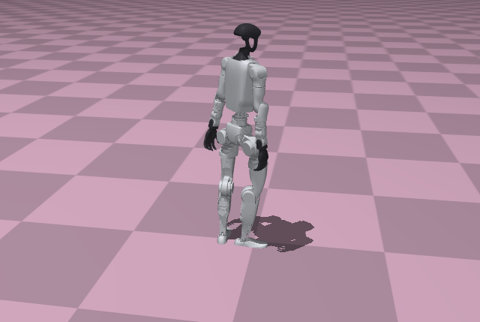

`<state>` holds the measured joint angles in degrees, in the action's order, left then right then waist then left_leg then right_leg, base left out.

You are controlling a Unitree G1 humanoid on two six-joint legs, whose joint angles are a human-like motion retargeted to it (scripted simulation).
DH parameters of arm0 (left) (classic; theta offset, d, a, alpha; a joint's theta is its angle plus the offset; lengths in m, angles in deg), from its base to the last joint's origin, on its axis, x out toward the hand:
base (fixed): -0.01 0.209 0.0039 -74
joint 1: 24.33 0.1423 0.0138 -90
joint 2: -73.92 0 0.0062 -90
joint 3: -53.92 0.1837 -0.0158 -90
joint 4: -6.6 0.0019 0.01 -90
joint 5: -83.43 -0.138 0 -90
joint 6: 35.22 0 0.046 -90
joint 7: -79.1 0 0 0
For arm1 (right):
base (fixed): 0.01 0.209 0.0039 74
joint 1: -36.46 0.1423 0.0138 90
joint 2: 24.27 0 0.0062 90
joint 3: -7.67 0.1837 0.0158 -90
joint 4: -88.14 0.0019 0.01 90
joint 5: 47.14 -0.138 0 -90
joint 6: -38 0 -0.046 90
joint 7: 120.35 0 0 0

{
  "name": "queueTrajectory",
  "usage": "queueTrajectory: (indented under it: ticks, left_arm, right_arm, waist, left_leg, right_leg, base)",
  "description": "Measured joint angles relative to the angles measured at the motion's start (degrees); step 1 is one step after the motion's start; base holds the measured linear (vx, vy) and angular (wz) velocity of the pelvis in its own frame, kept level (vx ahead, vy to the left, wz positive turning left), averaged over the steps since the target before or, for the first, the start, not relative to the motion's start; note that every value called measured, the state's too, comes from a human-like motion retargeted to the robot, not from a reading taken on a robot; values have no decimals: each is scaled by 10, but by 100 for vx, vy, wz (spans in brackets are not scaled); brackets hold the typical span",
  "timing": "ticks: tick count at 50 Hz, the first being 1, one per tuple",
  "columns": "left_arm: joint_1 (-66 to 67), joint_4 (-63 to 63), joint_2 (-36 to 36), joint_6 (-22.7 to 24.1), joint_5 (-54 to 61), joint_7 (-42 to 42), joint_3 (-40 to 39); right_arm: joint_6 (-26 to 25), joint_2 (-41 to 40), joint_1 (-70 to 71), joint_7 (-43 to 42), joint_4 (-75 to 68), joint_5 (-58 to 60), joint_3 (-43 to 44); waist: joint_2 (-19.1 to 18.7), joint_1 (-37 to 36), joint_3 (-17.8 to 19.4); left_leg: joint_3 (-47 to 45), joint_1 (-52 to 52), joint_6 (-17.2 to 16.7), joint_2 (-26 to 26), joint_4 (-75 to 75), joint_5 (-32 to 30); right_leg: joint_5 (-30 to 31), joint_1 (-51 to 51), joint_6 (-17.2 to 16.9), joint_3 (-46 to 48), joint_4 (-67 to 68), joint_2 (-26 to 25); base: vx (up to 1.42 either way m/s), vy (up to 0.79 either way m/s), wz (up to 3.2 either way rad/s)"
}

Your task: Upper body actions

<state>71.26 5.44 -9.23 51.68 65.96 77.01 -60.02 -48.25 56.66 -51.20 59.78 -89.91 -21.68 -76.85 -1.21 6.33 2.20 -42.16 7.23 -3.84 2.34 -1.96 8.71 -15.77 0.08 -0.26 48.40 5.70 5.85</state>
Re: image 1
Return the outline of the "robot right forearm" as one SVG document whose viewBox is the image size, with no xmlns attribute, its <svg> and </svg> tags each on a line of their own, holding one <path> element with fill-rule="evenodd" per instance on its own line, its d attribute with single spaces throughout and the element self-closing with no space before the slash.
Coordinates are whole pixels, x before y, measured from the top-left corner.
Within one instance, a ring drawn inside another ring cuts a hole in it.
<svg viewBox="0 0 480 322">
<path fill-rule="evenodd" d="M 267 103 L 262 103 L 259 106 L 258 114 L 254 117 L 255 121 L 255 136 L 256 140 L 255 143 L 257 144 L 257 140 L 262 141 L 262 146 L 265 146 L 268 143 L 266 138 L 266 121 L 267 115 L 269 111 L 269 106 Z"/>
</svg>

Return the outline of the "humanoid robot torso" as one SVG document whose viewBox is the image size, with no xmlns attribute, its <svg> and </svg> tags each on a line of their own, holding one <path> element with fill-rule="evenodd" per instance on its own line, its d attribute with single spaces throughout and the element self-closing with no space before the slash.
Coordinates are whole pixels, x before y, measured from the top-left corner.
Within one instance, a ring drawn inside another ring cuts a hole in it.
<svg viewBox="0 0 480 322">
<path fill-rule="evenodd" d="M 247 56 L 249 59 L 244 61 L 232 57 L 234 56 L 226 62 L 224 96 L 226 108 L 235 114 L 232 121 L 226 124 L 226 138 L 232 144 L 242 146 L 243 135 L 252 133 L 252 126 L 247 123 L 247 113 L 254 111 L 253 81 L 249 75 L 249 65 L 260 64 L 254 61 L 253 56 Z"/>
</svg>

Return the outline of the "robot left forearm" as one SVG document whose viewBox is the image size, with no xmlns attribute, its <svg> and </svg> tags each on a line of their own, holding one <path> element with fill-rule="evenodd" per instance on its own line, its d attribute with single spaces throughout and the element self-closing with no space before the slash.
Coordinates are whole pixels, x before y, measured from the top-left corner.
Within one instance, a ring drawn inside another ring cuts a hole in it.
<svg viewBox="0 0 480 322">
<path fill-rule="evenodd" d="M 226 102 L 223 99 L 220 99 L 219 97 L 217 97 L 217 93 L 216 93 L 214 97 L 214 107 L 213 107 L 213 111 L 211 113 L 211 118 L 210 118 L 210 119 L 213 119 L 214 121 L 212 127 L 219 126 L 225 103 Z"/>
</svg>

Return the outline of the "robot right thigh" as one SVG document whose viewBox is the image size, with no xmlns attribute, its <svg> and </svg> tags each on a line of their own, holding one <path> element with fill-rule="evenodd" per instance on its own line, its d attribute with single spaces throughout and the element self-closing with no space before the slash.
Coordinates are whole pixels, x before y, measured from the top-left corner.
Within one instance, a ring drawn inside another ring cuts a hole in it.
<svg viewBox="0 0 480 322">
<path fill-rule="evenodd" d="M 263 186 L 266 181 L 268 160 L 266 167 L 264 167 L 262 170 L 254 170 L 257 169 L 259 163 L 259 150 L 257 149 L 255 140 L 255 136 L 250 133 L 243 135 L 243 138 L 241 139 L 243 152 L 246 154 L 246 156 L 250 156 L 248 161 L 248 168 L 250 173 L 250 180 L 252 182 L 252 185 L 248 185 L 242 189 L 241 197 L 244 191 L 252 191 L 257 200 L 263 190 Z"/>
</svg>

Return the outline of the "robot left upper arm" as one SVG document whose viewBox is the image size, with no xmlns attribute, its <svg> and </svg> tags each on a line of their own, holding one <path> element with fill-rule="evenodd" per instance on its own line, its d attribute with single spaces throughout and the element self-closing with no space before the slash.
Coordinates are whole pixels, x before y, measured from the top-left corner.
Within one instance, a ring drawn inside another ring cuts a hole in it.
<svg viewBox="0 0 480 322">
<path fill-rule="evenodd" d="M 217 97 L 220 99 L 225 100 L 224 96 L 224 84 L 225 84 L 225 70 L 226 70 L 226 63 L 229 57 L 225 57 L 221 61 L 221 72 L 220 72 L 220 78 L 219 78 L 219 85 L 218 85 L 218 90 L 217 90 Z"/>
</svg>

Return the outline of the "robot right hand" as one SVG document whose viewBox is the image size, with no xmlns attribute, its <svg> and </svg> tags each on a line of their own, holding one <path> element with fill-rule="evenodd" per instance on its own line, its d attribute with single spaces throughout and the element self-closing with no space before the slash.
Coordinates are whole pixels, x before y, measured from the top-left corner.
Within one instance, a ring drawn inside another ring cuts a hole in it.
<svg viewBox="0 0 480 322">
<path fill-rule="evenodd" d="M 259 150 L 259 155 L 258 155 L 258 167 L 257 169 L 253 169 L 255 171 L 260 171 L 267 165 L 267 160 L 269 158 L 268 151 L 266 150 L 268 148 L 267 144 L 265 146 L 262 146 L 262 141 L 257 140 L 256 141 L 256 148 Z"/>
</svg>

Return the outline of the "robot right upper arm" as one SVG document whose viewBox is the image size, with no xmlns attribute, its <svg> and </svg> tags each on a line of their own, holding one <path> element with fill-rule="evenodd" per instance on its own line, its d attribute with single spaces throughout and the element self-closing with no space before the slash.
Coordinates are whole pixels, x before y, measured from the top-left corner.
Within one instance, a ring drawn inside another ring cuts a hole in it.
<svg viewBox="0 0 480 322">
<path fill-rule="evenodd" d="M 253 110 L 258 113 L 260 104 L 265 103 L 263 97 L 266 92 L 265 86 L 268 73 L 262 65 L 250 64 L 249 68 L 249 75 L 253 81 Z"/>
</svg>

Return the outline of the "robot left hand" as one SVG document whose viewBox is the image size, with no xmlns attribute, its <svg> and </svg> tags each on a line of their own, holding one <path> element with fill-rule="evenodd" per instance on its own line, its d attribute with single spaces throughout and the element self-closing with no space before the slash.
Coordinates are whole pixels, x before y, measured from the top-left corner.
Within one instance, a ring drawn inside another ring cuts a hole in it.
<svg viewBox="0 0 480 322">
<path fill-rule="evenodd" d="M 213 148 L 216 150 L 215 148 L 215 138 L 217 140 L 217 131 L 216 129 L 218 129 L 218 126 L 217 127 L 212 127 L 213 126 L 213 119 L 210 119 L 209 121 L 209 124 L 208 124 L 208 127 L 209 129 L 207 130 L 206 134 L 205 134 L 205 139 L 204 139 L 204 147 L 208 150 L 212 150 L 212 146 Z M 218 142 L 218 140 L 217 140 Z"/>
</svg>

